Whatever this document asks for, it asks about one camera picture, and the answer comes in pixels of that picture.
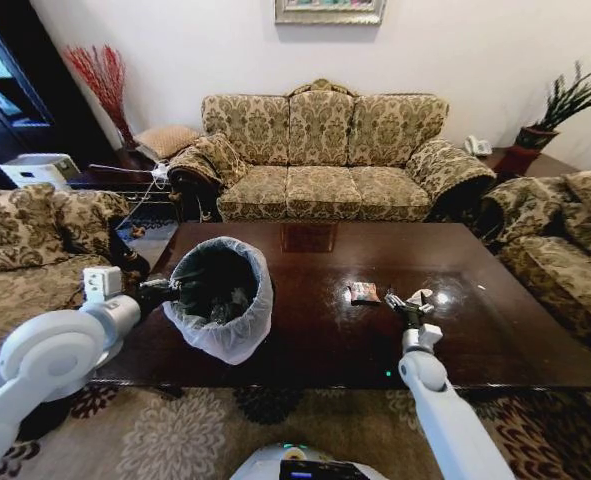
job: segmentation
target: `green plant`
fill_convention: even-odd
[[[575,62],[575,81],[566,88],[564,75],[557,77],[547,99],[546,115],[531,125],[534,130],[552,132],[555,128],[578,112],[591,107],[591,72],[582,74],[582,65]]]

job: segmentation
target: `potted plant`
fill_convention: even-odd
[[[564,75],[557,77],[548,94],[544,118],[529,127],[521,128],[515,144],[508,148],[495,171],[504,175],[526,173],[542,149],[559,134],[555,130],[557,126],[576,113],[591,107],[590,78],[591,72],[582,74],[580,62],[575,62],[575,80],[570,87],[566,87]]]

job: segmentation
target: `red decorative branches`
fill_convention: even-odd
[[[108,45],[104,45],[101,50],[93,46],[92,51],[67,46],[64,57],[95,93],[102,108],[119,130],[124,147],[135,148],[137,144],[124,116],[126,66],[119,52]]]

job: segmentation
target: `sofa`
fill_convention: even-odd
[[[224,221],[420,222],[477,200],[495,178],[436,138],[448,108],[323,79],[284,96],[208,96],[206,136],[170,160],[169,177]]]
[[[148,263],[114,233],[127,215],[115,193],[0,190],[0,345],[24,321],[82,303],[82,269],[117,265],[134,281]]]
[[[482,212],[482,239],[591,350],[591,172],[508,181]]]

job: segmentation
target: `picture frame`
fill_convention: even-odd
[[[386,0],[275,0],[275,23],[380,25]]]

